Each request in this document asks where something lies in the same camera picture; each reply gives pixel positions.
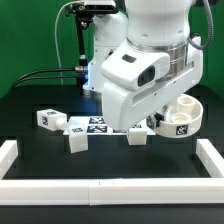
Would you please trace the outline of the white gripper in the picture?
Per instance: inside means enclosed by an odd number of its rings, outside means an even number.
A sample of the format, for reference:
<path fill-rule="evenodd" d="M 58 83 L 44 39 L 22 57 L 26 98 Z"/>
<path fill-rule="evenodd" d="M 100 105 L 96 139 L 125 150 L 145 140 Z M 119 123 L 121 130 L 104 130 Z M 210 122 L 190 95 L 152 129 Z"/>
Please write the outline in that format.
<path fill-rule="evenodd" d="M 145 84 L 134 91 L 119 87 L 105 78 L 102 89 L 103 118 L 116 131 L 126 131 L 146 117 L 146 124 L 150 129 L 158 128 L 164 116 L 155 112 L 200 81 L 203 53 L 184 43 L 170 48 L 143 49 L 128 40 L 123 42 L 142 52 L 167 53 L 170 57 L 170 68 L 153 85 Z"/>

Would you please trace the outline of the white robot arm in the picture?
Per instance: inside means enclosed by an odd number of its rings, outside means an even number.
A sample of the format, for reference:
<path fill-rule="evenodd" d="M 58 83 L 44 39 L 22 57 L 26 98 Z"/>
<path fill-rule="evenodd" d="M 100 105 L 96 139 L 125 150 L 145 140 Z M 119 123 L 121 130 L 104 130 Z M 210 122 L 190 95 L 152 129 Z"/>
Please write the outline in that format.
<path fill-rule="evenodd" d="M 190 34 L 189 11 L 209 0 L 125 0 L 127 13 L 94 18 L 95 53 L 86 89 L 102 96 L 108 126 L 126 131 L 196 85 L 210 43 Z"/>

